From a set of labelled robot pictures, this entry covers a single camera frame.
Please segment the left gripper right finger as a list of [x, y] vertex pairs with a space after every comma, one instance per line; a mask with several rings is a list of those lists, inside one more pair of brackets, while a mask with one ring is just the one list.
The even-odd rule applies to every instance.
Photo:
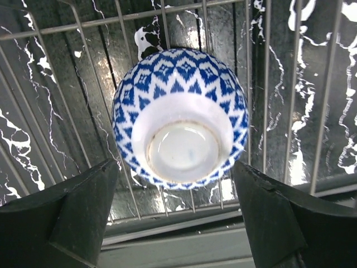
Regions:
[[356, 210], [240, 161], [233, 178], [256, 267], [356, 267]]

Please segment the blue white patterned bowl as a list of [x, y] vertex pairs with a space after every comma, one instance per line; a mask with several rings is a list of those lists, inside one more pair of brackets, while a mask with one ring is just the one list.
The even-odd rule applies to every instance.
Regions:
[[249, 112], [236, 75], [214, 56], [177, 48], [139, 61], [114, 95], [112, 126], [123, 160], [173, 190], [218, 180], [240, 158]]

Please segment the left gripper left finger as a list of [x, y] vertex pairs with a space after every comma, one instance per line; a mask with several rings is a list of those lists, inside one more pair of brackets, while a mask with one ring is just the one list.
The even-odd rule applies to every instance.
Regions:
[[96, 267], [118, 175], [107, 159], [1, 206], [1, 267]]

